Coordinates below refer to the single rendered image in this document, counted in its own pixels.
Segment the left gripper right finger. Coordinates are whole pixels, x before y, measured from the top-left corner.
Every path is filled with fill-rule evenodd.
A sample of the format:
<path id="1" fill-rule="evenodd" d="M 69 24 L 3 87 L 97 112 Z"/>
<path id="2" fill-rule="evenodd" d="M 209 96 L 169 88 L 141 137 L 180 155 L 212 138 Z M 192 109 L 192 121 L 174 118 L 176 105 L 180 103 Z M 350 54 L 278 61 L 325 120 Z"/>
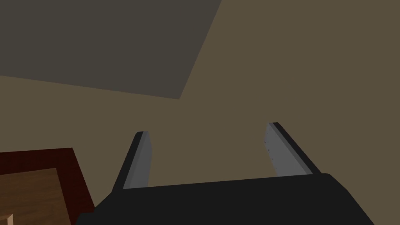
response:
<path id="1" fill-rule="evenodd" d="M 278 122 L 267 125 L 264 145 L 278 177 L 321 173 Z"/>

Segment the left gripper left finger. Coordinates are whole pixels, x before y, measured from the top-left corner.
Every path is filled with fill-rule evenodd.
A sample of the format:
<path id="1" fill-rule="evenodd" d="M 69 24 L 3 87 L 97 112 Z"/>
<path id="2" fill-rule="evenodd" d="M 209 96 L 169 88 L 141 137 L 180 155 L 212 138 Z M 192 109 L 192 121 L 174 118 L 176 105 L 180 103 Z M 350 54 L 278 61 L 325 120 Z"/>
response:
<path id="1" fill-rule="evenodd" d="M 137 132 L 113 186 L 113 191 L 148 187 L 152 161 L 149 132 Z"/>

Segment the brown wooden door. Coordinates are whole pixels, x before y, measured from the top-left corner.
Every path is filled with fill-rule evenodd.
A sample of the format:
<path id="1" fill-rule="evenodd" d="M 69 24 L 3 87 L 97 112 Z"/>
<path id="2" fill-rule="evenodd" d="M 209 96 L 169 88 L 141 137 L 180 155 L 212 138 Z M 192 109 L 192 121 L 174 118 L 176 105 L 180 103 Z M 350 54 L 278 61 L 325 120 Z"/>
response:
<path id="1" fill-rule="evenodd" d="M 71 225 L 55 168 L 0 175 L 0 225 Z"/>

